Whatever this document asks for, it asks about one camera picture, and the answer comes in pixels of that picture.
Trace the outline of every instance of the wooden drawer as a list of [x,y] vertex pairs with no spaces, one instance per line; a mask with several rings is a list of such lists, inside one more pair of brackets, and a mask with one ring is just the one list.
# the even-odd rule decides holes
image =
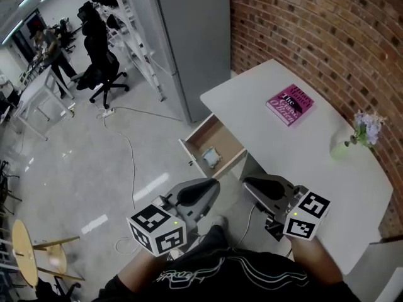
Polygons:
[[[246,149],[214,114],[199,125],[186,140],[179,139],[179,142],[204,177],[221,178],[246,155]],[[202,158],[204,151],[210,147],[215,148],[222,156],[222,160],[214,169]]]

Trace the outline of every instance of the floor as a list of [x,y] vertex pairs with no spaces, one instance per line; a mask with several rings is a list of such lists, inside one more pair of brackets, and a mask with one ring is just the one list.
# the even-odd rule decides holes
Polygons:
[[[89,57],[78,36],[77,48],[71,60],[77,72],[89,65]],[[196,167],[189,167],[179,138],[186,138],[194,127],[174,117],[165,103],[160,103],[140,73],[114,51],[121,69],[128,72],[126,83],[130,91],[114,90],[108,100],[111,107],[123,106],[139,111],[117,109],[105,119],[97,119],[100,110],[88,102],[91,91],[76,91],[73,118],[61,117],[60,108],[44,98],[38,102],[51,117],[49,122],[39,112],[29,120],[48,141],[39,139],[30,130],[16,134],[9,126],[2,126],[0,154],[10,161],[11,170],[21,176],[13,181],[15,193],[22,203],[7,201],[16,218],[28,227],[31,239],[44,240],[80,235],[81,239],[65,244],[68,253],[68,274],[85,277],[82,288],[76,290],[80,301],[91,301],[135,254],[121,254],[115,244],[122,237],[130,237],[126,216],[134,214],[132,202],[133,166],[129,138],[135,162],[134,194],[141,197],[136,210],[160,194],[165,194],[179,182],[201,177]],[[101,98],[96,105],[101,107]],[[208,231],[212,218],[221,214],[229,219],[229,238],[236,243],[244,233],[252,204],[242,195],[235,175],[229,173],[220,180],[221,192],[209,214],[199,222],[200,234]],[[240,247],[286,255],[289,243],[276,242],[264,230],[265,217],[257,210],[251,218],[249,231]],[[118,243],[118,250],[130,253],[137,247],[133,240]],[[37,254],[38,264],[49,267],[45,256]],[[22,298],[32,298],[31,289],[20,290]]]

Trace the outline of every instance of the white table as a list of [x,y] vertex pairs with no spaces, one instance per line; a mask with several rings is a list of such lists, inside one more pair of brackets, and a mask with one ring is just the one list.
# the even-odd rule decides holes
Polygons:
[[[291,84],[315,102],[310,113],[287,127],[266,101]],[[331,142],[348,140],[353,129],[308,84],[269,60],[201,96],[268,173],[302,184],[331,200],[318,236],[343,273],[358,262],[373,240],[392,186],[369,149],[353,146],[348,160],[329,156]]]
[[47,137],[45,137],[42,133],[40,133],[27,121],[30,104],[39,95],[39,93],[45,90],[47,94],[50,96],[50,98],[53,101],[55,101],[67,113],[67,115],[69,115],[70,117],[74,116],[74,112],[69,110],[67,106],[64,105],[63,102],[53,93],[56,82],[59,83],[59,85],[71,99],[74,99],[73,95],[70,93],[68,88],[66,88],[65,85],[60,81],[60,79],[57,78],[55,73],[52,71],[52,68],[49,66],[26,87],[26,89],[23,91],[21,95],[20,103],[18,104],[17,110],[15,110],[12,113],[14,118],[18,118],[22,123],[24,123],[28,128],[34,131],[39,137],[41,137],[45,141],[47,140]]

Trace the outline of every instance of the red brick wall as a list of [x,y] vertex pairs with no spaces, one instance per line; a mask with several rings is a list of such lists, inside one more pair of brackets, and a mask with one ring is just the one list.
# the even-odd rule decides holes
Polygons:
[[403,235],[403,0],[231,0],[232,69],[276,59],[348,121],[387,117],[373,153],[394,193],[383,238]]

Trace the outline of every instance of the pink book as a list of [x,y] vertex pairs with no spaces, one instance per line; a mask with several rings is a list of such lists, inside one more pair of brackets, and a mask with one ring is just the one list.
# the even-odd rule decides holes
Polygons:
[[313,105],[314,100],[292,84],[266,102],[287,126],[297,121]]

